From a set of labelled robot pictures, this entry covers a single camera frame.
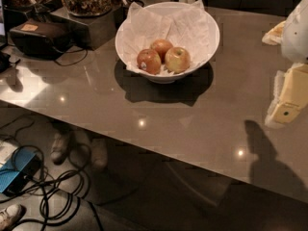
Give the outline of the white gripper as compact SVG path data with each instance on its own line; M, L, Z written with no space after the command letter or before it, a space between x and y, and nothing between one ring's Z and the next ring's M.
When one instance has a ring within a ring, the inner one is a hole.
M274 77L273 100L265 124L269 128L282 128L308 105L308 0L301 0L286 22L266 32L262 42L281 43L282 55L293 63L300 63L293 64L286 72L278 71Z

